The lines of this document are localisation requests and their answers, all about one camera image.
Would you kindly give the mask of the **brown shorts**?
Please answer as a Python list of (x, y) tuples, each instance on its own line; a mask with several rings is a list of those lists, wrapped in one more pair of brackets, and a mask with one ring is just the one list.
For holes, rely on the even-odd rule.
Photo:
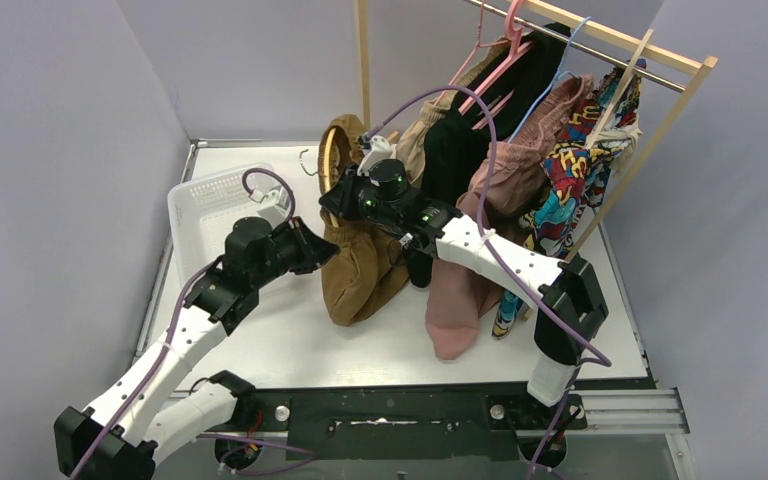
[[(337, 127), (331, 153), (334, 186), (347, 167), (363, 160), (358, 137), (366, 128), (354, 114), (339, 115), (329, 126)], [(398, 245), (381, 229), (365, 222), (334, 222), (324, 209), (320, 216), (322, 237), (339, 247), (339, 253), (321, 268), (323, 300), (334, 324), (351, 326), (371, 317), (399, 293), (408, 281), (408, 270), (401, 264)]]

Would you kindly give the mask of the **yellow wire hanger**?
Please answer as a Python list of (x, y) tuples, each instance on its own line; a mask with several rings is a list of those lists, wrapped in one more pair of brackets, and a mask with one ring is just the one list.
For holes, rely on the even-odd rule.
[(298, 163), (302, 171), (309, 177), (317, 177), (321, 194), (328, 193), (333, 187), (331, 153), (334, 147), (336, 130), (336, 126), (329, 126), (324, 134), (324, 140), (319, 144), (316, 171), (309, 170), (304, 163), (304, 155), (310, 151), (309, 148), (302, 149), (298, 154)]

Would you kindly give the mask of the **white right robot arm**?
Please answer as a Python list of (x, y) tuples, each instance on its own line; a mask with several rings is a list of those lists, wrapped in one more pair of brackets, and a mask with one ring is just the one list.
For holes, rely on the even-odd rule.
[(407, 249), (464, 267), (529, 299), (537, 313), (540, 351), (522, 411), (531, 424), (550, 425), (562, 397), (586, 362), (609, 365), (592, 344), (609, 310), (594, 267), (579, 256), (561, 261), (484, 229), (460, 210), (410, 185), (403, 164), (385, 159), (363, 173), (347, 168), (319, 198), (328, 213), (368, 221)]

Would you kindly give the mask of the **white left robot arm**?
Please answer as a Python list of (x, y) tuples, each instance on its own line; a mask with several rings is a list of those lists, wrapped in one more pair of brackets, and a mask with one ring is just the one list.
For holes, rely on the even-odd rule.
[(241, 427), (255, 416), (253, 387), (223, 371), (172, 406), (173, 391), (258, 306), (260, 290), (287, 273), (324, 266), (339, 248), (299, 217), (277, 226), (238, 220), (224, 252), (187, 280), (164, 336), (84, 409), (54, 424), (57, 462), (71, 479), (150, 479), (156, 467), (207, 430)]

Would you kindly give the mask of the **beige shorts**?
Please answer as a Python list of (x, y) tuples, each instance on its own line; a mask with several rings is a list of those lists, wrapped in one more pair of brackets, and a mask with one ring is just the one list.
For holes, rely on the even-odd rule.
[[(516, 116), (525, 108), (529, 96), (527, 77), (544, 52), (537, 41), (532, 43), (532, 49), (482, 96), (491, 109), (491, 102), (512, 93), (495, 115), (500, 137), (513, 132)], [(489, 129), (478, 106), (472, 106), (466, 117), (459, 114), (460, 105), (468, 99), (466, 95), (459, 91), (441, 94), (448, 94), (448, 98), (438, 106), (433, 105), (437, 97), (423, 103), (418, 120), (399, 140), (395, 157), (404, 162), (412, 185), (433, 198), (453, 203), (469, 189), (472, 176), (484, 160)]]

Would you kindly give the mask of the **pink shorts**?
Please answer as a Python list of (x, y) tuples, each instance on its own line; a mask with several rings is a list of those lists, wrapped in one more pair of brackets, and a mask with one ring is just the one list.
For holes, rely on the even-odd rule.
[[(519, 218), (537, 207), (548, 177), (540, 166), (553, 149), (571, 112), (593, 90), (593, 76), (568, 77), (536, 107), (521, 131), (496, 144), (493, 173), (484, 160), (456, 207), (473, 220), (514, 243), (532, 247)], [(460, 265), (442, 260), (432, 264), (425, 325), (435, 355), (453, 361), (467, 351), (480, 333), (481, 317), (502, 299), (504, 289)]]

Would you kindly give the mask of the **black shorts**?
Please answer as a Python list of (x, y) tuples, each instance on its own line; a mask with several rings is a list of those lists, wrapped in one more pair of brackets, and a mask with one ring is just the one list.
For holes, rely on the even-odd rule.
[[(522, 119), (538, 121), (528, 109), (552, 81), (561, 63), (565, 43), (542, 32), (522, 38), (527, 52), (487, 88), (482, 83), (507, 58), (509, 42), (500, 38), (486, 48), (485, 57), (456, 76), (457, 84), (476, 94), (494, 112), (497, 148), (494, 176), (487, 196), (492, 219), (510, 220), (532, 202), (546, 184), (537, 167), (537, 158), (516, 160), (505, 141), (523, 133)], [(436, 100), (423, 104), (419, 119), (400, 140), (397, 156), (401, 160), (421, 160), (425, 169), (420, 189), (431, 198), (455, 205), (470, 190), (473, 175), (487, 157), (489, 128), (478, 105), (467, 106), (468, 95), (446, 91)]]

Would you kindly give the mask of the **colourful comic print shorts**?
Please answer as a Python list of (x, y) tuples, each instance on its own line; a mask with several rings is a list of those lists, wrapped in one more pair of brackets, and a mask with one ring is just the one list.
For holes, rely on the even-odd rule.
[(553, 149), (540, 163), (548, 177), (537, 207), (519, 218), (534, 242), (530, 250), (565, 257), (574, 244), (574, 231), (587, 208), (603, 202), (613, 172), (622, 172), (642, 135), (638, 125), (641, 80), (633, 76), (613, 112), (613, 118), (590, 148), (587, 137), (614, 94), (623, 69), (615, 68), (574, 108)]

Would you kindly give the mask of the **thick pink plastic hanger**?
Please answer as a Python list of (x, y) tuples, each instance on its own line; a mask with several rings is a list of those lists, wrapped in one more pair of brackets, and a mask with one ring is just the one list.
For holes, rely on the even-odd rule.
[[(511, 67), (513, 67), (521, 57), (523, 57), (526, 53), (528, 53), (532, 49), (532, 45), (533, 45), (532, 41), (523, 40), (523, 37), (525, 36), (524, 32), (526, 31), (525, 27), (522, 27), (522, 26), (517, 27), (516, 26), (517, 24), (514, 20), (514, 17), (516, 16), (519, 8), (522, 7), (523, 4), (526, 2), (527, 1), (523, 1), (523, 0), (511, 1), (510, 7), (508, 8), (508, 11), (507, 11), (507, 14), (505, 15), (505, 20), (504, 20), (504, 36), (507, 36), (511, 40), (510, 45), (507, 45), (508, 53), (507, 53), (507, 56), (485, 78), (485, 79), (488, 79), (488, 77), (491, 74), (498, 75), (496, 79), (492, 82), (492, 84), (489, 86), (489, 88), (485, 91), (485, 93), (487, 93), (487, 91), (492, 86), (494, 86), (494, 84), (497, 83), (497, 81), (501, 79), (503, 75)], [(492, 108), (490, 109), (490, 113), (493, 114), (493, 116), (498, 114), (498, 112), (501, 111), (501, 109), (504, 107), (505, 103), (510, 99), (511, 96), (512, 96), (512, 93), (508, 93), (506, 96), (500, 97), (499, 99), (491, 102)], [(470, 100), (465, 100), (461, 104), (461, 106), (468, 101)], [(466, 117), (466, 114), (469, 112), (469, 110), (466, 113), (461, 113), (461, 112), (460, 113), (461, 115)]]

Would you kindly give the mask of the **light blue hanger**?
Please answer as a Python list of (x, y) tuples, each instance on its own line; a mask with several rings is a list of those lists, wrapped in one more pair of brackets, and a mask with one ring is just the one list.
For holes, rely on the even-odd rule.
[(578, 32), (581, 30), (581, 28), (586, 25), (591, 20), (591, 16), (584, 17), (580, 23), (575, 27), (574, 30), (571, 31), (571, 34), (569, 36), (569, 39), (567, 41), (567, 45), (564, 47), (560, 62), (557, 65), (555, 74), (553, 75), (552, 79), (548, 82), (546, 88), (544, 91), (537, 96), (535, 101), (532, 103), (532, 105), (529, 107), (529, 109), (526, 111), (524, 117), (520, 121), (519, 125), (516, 127), (516, 129), (511, 133), (511, 135), (508, 137), (509, 140), (511, 140), (513, 137), (515, 137), (523, 128), (526, 121), (529, 119), (529, 117), (532, 115), (533, 111), (536, 109), (536, 107), (545, 99), (545, 97), (549, 94), (549, 92), (552, 90), (552, 87), (554, 83), (564, 75), (570, 75), (570, 71), (562, 72), (562, 68), (565, 64), (565, 61), (568, 56), (568, 52), (570, 50), (571, 44), (574, 42), (574, 39)]

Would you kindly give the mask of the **wooden hanger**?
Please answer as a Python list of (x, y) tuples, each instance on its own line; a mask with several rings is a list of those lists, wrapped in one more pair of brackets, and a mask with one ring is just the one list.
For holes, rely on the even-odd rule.
[(631, 82), (632, 77), (635, 74), (637, 61), (640, 59), (646, 46), (650, 43), (650, 40), (653, 34), (654, 34), (654, 29), (649, 28), (645, 32), (645, 34), (642, 36), (638, 46), (636, 47), (633, 54), (631, 55), (628, 65), (625, 67), (623, 74), (621, 75), (620, 79), (617, 82), (613, 96), (611, 97), (609, 102), (606, 104), (600, 118), (595, 124), (590, 135), (587, 137), (587, 140), (585, 143), (585, 147), (587, 149), (590, 149), (596, 143), (596, 141), (599, 139), (599, 136), (601, 135), (602, 130), (605, 128), (607, 123), (613, 118), (613, 112), (616, 106), (618, 105), (620, 99), (622, 98), (624, 91), (627, 89), (629, 83)]

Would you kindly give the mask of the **white plastic basket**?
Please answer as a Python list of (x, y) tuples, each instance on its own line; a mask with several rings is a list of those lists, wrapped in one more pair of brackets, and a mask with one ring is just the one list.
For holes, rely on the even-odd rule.
[(227, 235), (243, 217), (259, 217), (249, 199), (254, 190), (292, 190), (268, 163), (226, 169), (174, 187), (167, 195), (178, 278), (185, 282), (224, 253)]

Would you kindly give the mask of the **wooden clothes rack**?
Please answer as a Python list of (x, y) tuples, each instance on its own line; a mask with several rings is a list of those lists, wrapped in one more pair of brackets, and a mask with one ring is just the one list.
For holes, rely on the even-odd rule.
[[(359, 66), (361, 115), (363, 122), (370, 126), (372, 122), (370, 100), (370, 61), (368, 45), (368, 4), (365, 1), (355, 1), (353, 3), (353, 10), (356, 33), (357, 60)], [(622, 197), (625, 190), (636, 177), (640, 168), (646, 163), (651, 154), (657, 149), (658, 145), (664, 139), (667, 133), (669, 133), (675, 121), (678, 119), (687, 104), (699, 90), (700, 86), (707, 79), (711, 71), (715, 68), (718, 61), (716, 57), (709, 56), (705, 58), (703, 62), (698, 62), (667, 49), (655, 46), (650, 43), (650, 38), (654, 33), (652, 29), (647, 30), (647, 32), (640, 39), (638, 39), (601, 23), (589, 21), (583, 26), (582, 33), (631, 53), (630, 62), (624, 63), (614, 57), (604, 54), (598, 50), (593, 50), (583, 44), (576, 43), (574, 41), (570, 43), (570, 45), (574, 48), (583, 51), (590, 56), (600, 58), (608, 63), (613, 63), (625, 68), (626, 72), (621, 77), (621, 86), (625, 86), (628, 83), (632, 76), (631, 71), (635, 68), (635, 62), (641, 57), (666, 66), (672, 70), (687, 74), (691, 77), (691, 79), (688, 84), (681, 85), (665, 80), (646, 71), (640, 70), (638, 72), (639, 76), (646, 77), (655, 83), (678, 92), (679, 97), (665, 116), (664, 120), (648, 139), (647, 143), (642, 148), (635, 151), (635, 156), (633, 157), (628, 169), (626, 170), (625, 175), (620, 179), (612, 193), (603, 202), (601, 208), (596, 212), (595, 217), (587, 226), (587, 228), (581, 233), (578, 241), (574, 244), (569, 252), (570, 256), (577, 254), (579, 250), (584, 246), (588, 238), (592, 235), (592, 233), (600, 226), (604, 218), (611, 211), (617, 201)]]

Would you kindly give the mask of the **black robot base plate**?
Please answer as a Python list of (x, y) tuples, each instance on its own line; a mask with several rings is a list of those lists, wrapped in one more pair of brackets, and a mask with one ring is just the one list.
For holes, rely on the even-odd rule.
[(252, 469), (270, 452), (229, 439), (236, 432), (274, 440), (289, 461), (438, 460), (482, 457), (515, 461), (538, 452), (555, 466), (573, 434), (649, 434), (671, 402), (655, 390), (574, 390), (547, 407), (522, 383), (449, 386), (259, 389), (216, 428), (216, 460)]

